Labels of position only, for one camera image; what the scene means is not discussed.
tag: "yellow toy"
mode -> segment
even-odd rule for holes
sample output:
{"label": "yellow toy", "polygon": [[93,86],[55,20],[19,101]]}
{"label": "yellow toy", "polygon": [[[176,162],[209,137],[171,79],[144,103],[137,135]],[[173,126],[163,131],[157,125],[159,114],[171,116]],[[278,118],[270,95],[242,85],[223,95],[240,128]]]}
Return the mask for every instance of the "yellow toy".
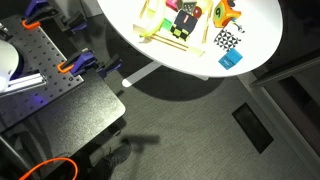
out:
{"label": "yellow toy", "polygon": [[214,9],[213,23],[217,28],[223,28],[229,21],[238,19],[240,16],[241,12],[233,10],[229,5],[228,0],[221,0]]}
{"label": "yellow toy", "polygon": [[164,0],[146,0],[139,18],[133,24],[133,31],[142,37],[156,33],[164,20],[165,8]]}

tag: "colorful toy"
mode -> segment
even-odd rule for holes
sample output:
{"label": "colorful toy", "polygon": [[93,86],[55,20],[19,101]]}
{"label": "colorful toy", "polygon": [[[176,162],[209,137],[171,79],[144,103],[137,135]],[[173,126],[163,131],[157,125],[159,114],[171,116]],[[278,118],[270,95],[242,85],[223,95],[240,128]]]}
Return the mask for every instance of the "colorful toy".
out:
{"label": "colorful toy", "polygon": [[176,38],[186,41],[191,32],[194,30],[197,22],[198,20],[195,17],[183,10],[180,10],[170,31]]}
{"label": "colorful toy", "polygon": [[201,8],[199,8],[198,6],[196,6],[193,10],[193,13],[192,13],[193,17],[199,19],[202,15],[202,10]]}
{"label": "colorful toy", "polygon": [[167,0],[166,5],[174,11],[178,11],[177,1],[178,0]]}
{"label": "colorful toy", "polygon": [[240,11],[235,11],[231,7],[234,2],[231,0],[221,0],[217,7],[214,9],[213,22],[215,27],[223,28],[232,19],[238,19],[241,16]]}
{"label": "colorful toy", "polygon": [[198,0],[197,5],[202,10],[202,14],[207,12],[210,6],[213,4],[212,0]]}
{"label": "colorful toy", "polygon": [[184,10],[185,12],[192,14],[194,8],[196,7],[197,0],[178,0],[178,8]]}

